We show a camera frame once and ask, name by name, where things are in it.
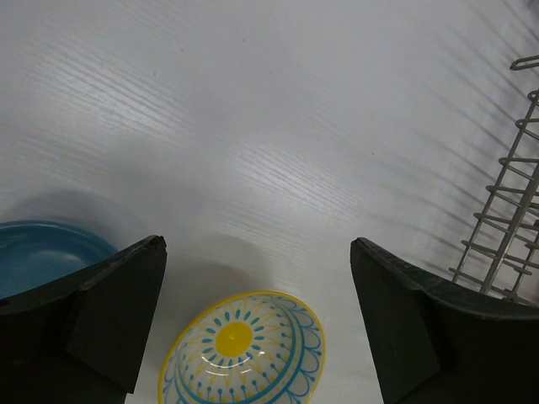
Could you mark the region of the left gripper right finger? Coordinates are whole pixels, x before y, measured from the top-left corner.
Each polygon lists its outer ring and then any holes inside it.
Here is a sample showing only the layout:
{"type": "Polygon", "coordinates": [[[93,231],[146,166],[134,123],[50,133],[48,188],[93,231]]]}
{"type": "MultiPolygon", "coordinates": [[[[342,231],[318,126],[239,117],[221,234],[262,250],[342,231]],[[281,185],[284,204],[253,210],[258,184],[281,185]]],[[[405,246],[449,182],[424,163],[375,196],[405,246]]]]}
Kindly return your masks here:
{"type": "Polygon", "coordinates": [[[366,238],[350,266],[385,403],[536,403],[538,309],[413,266],[366,238]]]}

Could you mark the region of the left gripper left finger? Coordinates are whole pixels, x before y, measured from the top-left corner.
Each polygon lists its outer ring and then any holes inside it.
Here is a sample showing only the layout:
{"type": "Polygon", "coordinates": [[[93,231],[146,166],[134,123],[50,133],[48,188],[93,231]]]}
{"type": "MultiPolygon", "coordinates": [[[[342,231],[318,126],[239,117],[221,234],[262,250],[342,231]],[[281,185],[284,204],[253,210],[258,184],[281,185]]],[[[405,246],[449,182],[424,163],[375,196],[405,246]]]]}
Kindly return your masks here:
{"type": "Polygon", "coordinates": [[[167,262],[149,236],[1,300],[3,403],[123,403],[134,392],[167,262]]]}

